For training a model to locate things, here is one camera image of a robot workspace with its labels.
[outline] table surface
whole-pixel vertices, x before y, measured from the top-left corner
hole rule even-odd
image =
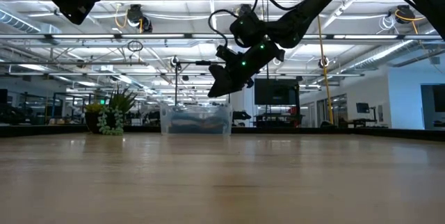
[[[2,223],[443,223],[445,145],[355,135],[0,139]]]

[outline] plastic container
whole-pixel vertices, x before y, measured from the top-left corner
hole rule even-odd
[[[222,134],[232,132],[232,106],[168,106],[161,104],[162,134]]]

